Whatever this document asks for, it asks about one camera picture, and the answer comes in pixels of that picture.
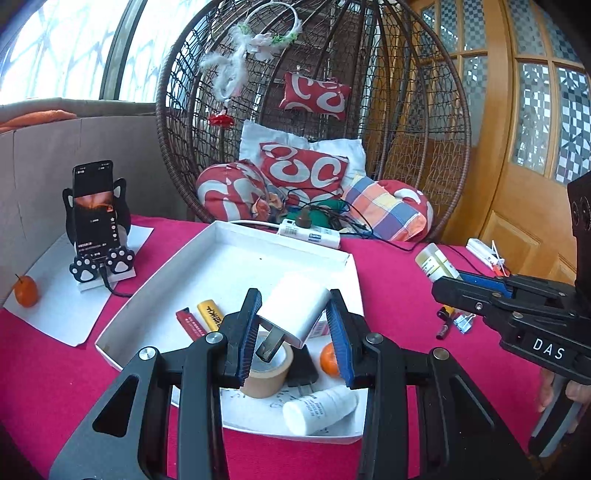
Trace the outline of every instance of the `red pillow with white pattern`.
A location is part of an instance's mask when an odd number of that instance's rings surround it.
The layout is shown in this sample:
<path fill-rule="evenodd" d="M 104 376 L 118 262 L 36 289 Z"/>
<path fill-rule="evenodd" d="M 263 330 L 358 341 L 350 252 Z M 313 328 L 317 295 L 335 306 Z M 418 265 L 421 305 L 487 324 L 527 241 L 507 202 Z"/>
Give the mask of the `red pillow with white pattern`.
<path fill-rule="evenodd" d="M 349 163 L 347 157 L 302 150 L 276 142 L 261 143 L 260 146 L 261 172 L 285 193 L 288 204 L 301 205 L 338 197 L 343 193 L 340 184 Z"/>
<path fill-rule="evenodd" d="M 248 160 L 206 168 L 196 188 L 197 198 L 217 220 L 251 219 L 252 205 L 267 197 L 260 170 Z"/>
<path fill-rule="evenodd" d="M 304 109 L 345 120 L 345 106 L 351 87 L 337 82 L 320 82 L 298 73 L 286 73 L 285 92 L 279 108 Z"/>
<path fill-rule="evenodd" d="M 425 238 L 433 224 L 433 207 L 424 193 L 399 180 L 380 180 L 378 185 L 390 195 L 408 203 L 427 219 L 423 230 L 413 236 L 413 242 L 420 242 Z"/>

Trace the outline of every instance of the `yellow lighter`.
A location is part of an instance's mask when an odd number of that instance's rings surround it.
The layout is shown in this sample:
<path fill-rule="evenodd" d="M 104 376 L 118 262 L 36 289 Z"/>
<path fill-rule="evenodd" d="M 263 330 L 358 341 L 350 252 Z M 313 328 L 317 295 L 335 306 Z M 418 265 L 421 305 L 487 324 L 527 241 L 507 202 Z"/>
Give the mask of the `yellow lighter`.
<path fill-rule="evenodd" d="M 212 332 L 216 332 L 222 324 L 223 315 L 213 300 L 204 300 L 197 304 L 197 310 Z"/>

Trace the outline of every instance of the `wall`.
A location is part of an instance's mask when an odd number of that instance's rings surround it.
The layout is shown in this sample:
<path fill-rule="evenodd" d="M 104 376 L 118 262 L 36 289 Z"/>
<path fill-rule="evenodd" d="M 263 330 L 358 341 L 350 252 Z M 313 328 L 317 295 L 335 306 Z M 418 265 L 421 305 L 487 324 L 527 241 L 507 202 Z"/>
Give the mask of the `wall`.
<path fill-rule="evenodd" d="M 0 135 L 0 305 L 16 280 L 64 233 L 61 192 L 76 164 L 107 158 L 128 183 L 131 213 L 184 219 L 153 116 L 80 118 Z"/>

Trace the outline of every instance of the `door glass panel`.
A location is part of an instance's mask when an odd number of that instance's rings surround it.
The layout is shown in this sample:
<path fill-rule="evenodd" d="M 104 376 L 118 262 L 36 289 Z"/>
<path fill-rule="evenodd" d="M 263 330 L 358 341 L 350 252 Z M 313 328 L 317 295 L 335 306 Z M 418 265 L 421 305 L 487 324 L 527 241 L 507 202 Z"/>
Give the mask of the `door glass panel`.
<path fill-rule="evenodd" d="M 567 184 L 589 171 L 591 122 L 589 84 L 583 73 L 558 68 L 560 84 L 560 138 L 554 178 Z"/>
<path fill-rule="evenodd" d="M 447 51 L 457 50 L 457 12 L 456 0 L 441 0 L 439 36 Z"/>
<path fill-rule="evenodd" d="M 452 128 L 454 120 L 454 94 L 452 71 L 445 62 L 439 62 L 433 69 L 433 104 L 429 112 L 429 136 L 445 139 L 445 133 Z"/>
<path fill-rule="evenodd" d="M 413 90 L 408 108 L 408 132 L 421 133 L 425 129 L 425 96 L 431 91 L 433 67 L 431 64 L 421 67 L 425 81 L 425 91 L 417 74 L 413 81 Z"/>
<path fill-rule="evenodd" d="M 472 126 L 472 145 L 478 143 L 484 100 L 486 96 L 486 80 L 488 77 L 488 57 L 464 58 L 464 74 L 462 83 L 466 92 L 466 100 L 470 110 L 470 124 Z"/>
<path fill-rule="evenodd" d="M 486 48 L 482 0 L 464 0 L 464 50 Z"/>
<path fill-rule="evenodd" d="M 431 27 L 431 29 L 435 29 L 435 4 L 431 5 L 430 7 L 423 8 L 421 10 L 421 16 L 425 23 Z M 429 34 L 425 32 L 422 27 L 421 29 L 420 38 L 421 44 L 418 46 L 418 55 L 421 58 L 430 57 L 433 54 L 434 44 Z"/>
<path fill-rule="evenodd" d="M 519 91 L 519 121 L 513 162 L 543 174 L 550 136 L 548 66 L 520 63 Z"/>
<path fill-rule="evenodd" d="M 509 10 L 513 19 L 517 53 L 545 55 L 542 36 L 530 0 L 509 0 Z"/>
<path fill-rule="evenodd" d="M 579 57 L 577 57 L 577 54 L 573 50 L 573 46 L 570 44 L 562 30 L 556 26 L 554 21 L 545 11 L 542 10 L 542 14 L 544 15 L 546 27 L 548 28 L 548 33 L 550 34 L 550 41 L 552 42 L 554 55 L 556 57 L 560 57 L 561 59 L 581 63 Z"/>

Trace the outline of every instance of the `phone stand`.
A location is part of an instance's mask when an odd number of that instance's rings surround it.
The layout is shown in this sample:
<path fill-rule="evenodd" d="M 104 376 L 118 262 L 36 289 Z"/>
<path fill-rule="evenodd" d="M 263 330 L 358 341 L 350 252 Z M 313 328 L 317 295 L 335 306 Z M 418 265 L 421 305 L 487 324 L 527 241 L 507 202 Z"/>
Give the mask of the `phone stand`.
<path fill-rule="evenodd" d="M 78 282 L 80 291 L 103 285 L 103 279 L 99 273 L 100 264 L 104 264 L 106 267 L 109 283 L 135 277 L 135 252 L 127 248 L 127 236 L 131 230 L 131 215 L 125 201 L 126 190 L 127 182 L 125 179 L 117 179 L 113 182 L 113 206 L 121 246 L 111 248 L 107 258 L 100 261 L 92 259 L 90 255 L 76 255 L 70 264 L 70 273 Z M 75 246 L 74 194 L 71 188 L 67 188 L 63 190 L 61 196 L 66 209 L 66 233 L 70 243 Z"/>

